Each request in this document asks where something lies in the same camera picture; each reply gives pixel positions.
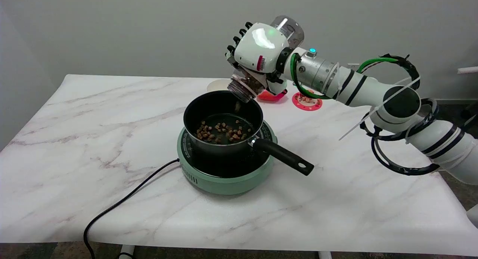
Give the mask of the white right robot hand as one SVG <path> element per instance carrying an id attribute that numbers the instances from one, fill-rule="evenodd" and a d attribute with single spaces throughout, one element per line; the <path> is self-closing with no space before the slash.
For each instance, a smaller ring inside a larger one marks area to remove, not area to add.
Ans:
<path id="1" fill-rule="evenodd" d="M 282 93 L 287 80 L 282 78 L 293 50 L 304 40 L 302 27 L 287 16 L 271 24 L 246 22 L 228 46 L 227 61 L 235 68 L 228 90 L 244 102 L 255 99 L 264 90 Z"/>

